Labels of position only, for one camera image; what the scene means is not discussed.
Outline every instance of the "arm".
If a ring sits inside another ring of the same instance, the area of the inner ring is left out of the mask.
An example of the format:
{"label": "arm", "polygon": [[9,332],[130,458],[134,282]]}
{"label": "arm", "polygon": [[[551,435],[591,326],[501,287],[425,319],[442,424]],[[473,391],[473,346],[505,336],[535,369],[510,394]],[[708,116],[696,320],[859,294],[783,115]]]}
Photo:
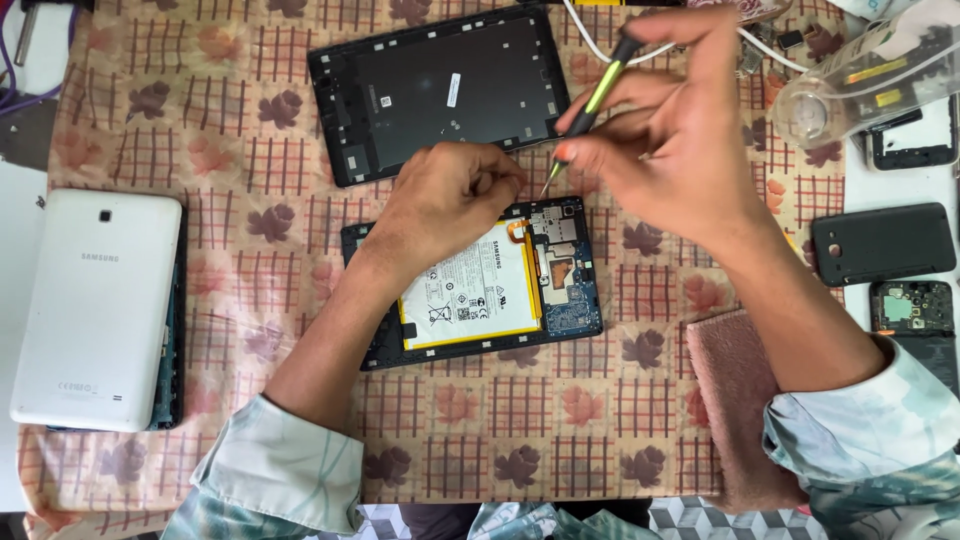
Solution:
{"label": "arm", "polygon": [[342,430],[360,360],[390,304],[421,272],[489,231],[524,182],[519,165],[490,144],[418,151],[324,310],[263,395],[308,422]]}
{"label": "arm", "polygon": [[356,532],[363,445],[339,431],[373,333],[418,274],[489,231],[524,183],[489,144],[438,144],[407,161],[321,313],[197,466],[164,539]]}
{"label": "arm", "polygon": [[[720,262],[781,389],[825,390],[866,380],[887,360],[792,253],[756,196],[732,77],[735,24],[736,11],[727,9],[635,19],[628,31],[643,42],[690,45],[686,79],[627,71],[605,107],[636,110],[562,143],[557,154],[601,176],[626,210],[699,243]],[[569,125],[584,99],[558,129]],[[650,158],[637,160],[644,153]]]}
{"label": "arm", "polygon": [[766,408],[764,450],[798,475],[832,538],[958,538],[960,403],[903,349],[854,323],[757,197],[738,131],[735,21],[718,7],[629,23],[641,41],[689,45],[686,77],[625,72],[604,107],[635,108],[557,155],[727,271],[786,392]]}

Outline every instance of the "plastic bottle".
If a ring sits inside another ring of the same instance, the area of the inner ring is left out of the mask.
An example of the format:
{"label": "plastic bottle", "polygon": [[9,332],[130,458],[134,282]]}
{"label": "plastic bottle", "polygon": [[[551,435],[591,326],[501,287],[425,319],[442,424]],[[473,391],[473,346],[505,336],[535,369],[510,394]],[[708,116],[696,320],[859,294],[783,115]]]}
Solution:
{"label": "plastic bottle", "polygon": [[774,129],[824,146],[960,91],[960,0],[921,0],[790,81]]}

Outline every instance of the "orange flex cable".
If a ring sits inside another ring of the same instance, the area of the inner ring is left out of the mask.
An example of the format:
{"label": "orange flex cable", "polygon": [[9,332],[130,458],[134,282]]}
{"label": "orange flex cable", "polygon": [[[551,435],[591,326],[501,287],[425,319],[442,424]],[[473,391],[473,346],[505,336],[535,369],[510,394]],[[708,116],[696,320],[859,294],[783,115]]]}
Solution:
{"label": "orange flex cable", "polygon": [[514,231],[521,227],[526,227],[527,225],[530,225],[529,219],[521,219],[520,221],[515,221],[507,225],[507,236],[510,237],[510,241],[514,242],[515,244],[522,244],[524,242],[523,236],[517,238],[514,234]]}

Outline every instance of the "floral tablecloth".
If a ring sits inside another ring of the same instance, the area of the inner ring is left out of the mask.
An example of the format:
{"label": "floral tablecloth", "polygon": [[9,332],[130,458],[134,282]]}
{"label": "floral tablecloth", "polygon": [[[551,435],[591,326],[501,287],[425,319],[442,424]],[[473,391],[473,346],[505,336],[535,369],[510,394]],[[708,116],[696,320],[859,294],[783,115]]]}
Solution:
{"label": "floral tablecloth", "polygon": [[[497,7],[489,0],[101,0],[81,18],[50,155],[50,186],[155,193],[189,206],[186,418],[175,430],[20,430],[33,538],[121,538],[164,526],[232,411],[256,394],[343,272],[340,228],[376,218],[383,181],[330,179],[304,56],[319,46]],[[571,95],[602,70],[563,7],[550,18]],[[578,7],[601,48],[642,8]],[[839,12],[800,62],[843,41]],[[683,72],[684,52],[648,67]],[[787,147],[766,110],[766,61],[739,81],[757,194],[799,245],[842,210],[839,144]],[[552,145],[516,155],[538,195]],[[718,455],[684,325],[736,308],[709,254],[622,212],[595,178],[549,195],[588,207],[606,331],[592,339],[362,374],[348,433],[367,445],[363,500],[451,502],[716,494]],[[810,257],[808,246],[804,247]]]}

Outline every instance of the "pink cloth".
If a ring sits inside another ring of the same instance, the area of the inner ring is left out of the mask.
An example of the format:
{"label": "pink cloth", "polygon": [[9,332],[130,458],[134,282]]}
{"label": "pink cloth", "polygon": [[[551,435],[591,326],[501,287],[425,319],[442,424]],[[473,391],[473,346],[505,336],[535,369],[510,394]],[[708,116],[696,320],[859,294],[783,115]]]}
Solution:
{"label": "pink cloth", "polygon": [[728,514],[808,503],[797,477],[760,445],[763,408],[780,389],[750,316],[740,309],[693,323],[686,340],[723,469],[723,491],[708,501]]}

